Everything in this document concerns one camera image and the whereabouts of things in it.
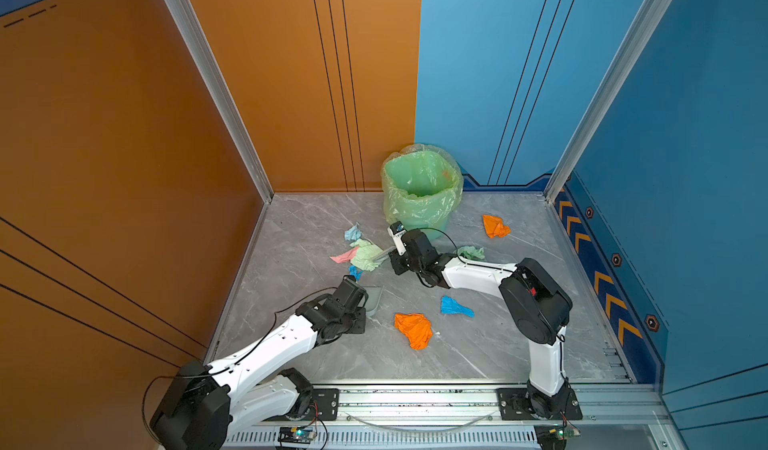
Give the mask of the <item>grey-green hand brush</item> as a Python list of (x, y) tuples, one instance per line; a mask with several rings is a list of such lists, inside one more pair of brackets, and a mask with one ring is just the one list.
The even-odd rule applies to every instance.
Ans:
[(380, 251), (376, 255), (372, 256), (370, 258), (370, 265), (373, 268), (377, 268), (380, 265), (382, 265), (385, 261), (388, 261), (392, 254), (394, 254), (396, 257), (400, 255), (398, 249), (395, 246), (391, 246), (385, 250)]

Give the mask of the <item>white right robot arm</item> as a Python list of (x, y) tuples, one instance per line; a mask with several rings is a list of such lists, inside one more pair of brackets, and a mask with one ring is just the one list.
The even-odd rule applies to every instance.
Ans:
[(568, 396), (563, 347), (573, 302), (537, 260), (492, 264), (440, 253), (424, 229), (407, 230), (400, 222), (391, 224), (388, 234), (395, 244), (389, 257), (396, 274), (410, 271), (426, 287), (471, 290), (504, 301), (529, 343), (528, 398), (540, 414)]

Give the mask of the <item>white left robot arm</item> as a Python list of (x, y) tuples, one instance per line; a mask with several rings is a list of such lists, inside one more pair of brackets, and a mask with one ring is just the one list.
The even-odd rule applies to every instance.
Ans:
[(287, 308), (288, 318), (243, 349), (209, 363), (191, 361), (168, 377), (147, 433), (164, 449), (219, 449), (226, 439), (270, 418), (319, 416), (312, 383), (289, 362), (365, 330), (369, 295), (351, 275)]

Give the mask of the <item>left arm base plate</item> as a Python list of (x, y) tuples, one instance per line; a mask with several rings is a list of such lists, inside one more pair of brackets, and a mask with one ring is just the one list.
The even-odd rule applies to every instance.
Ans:
[(314, 388), (311, 394), (302, 394), (298, 402), (285, 415), (273, 416), (268, 421), (309, 421), (318, 416), (324, 422), (338, 417), (340, 390)]

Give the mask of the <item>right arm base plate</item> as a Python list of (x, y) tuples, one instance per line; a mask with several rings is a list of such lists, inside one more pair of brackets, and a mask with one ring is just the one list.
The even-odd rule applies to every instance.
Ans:
[(548, 396), (533, 386), (499, 388), (496, 390), (496, 396), (504, 421), (583, 419), (576, 393), (568, 383), (554, 396)]

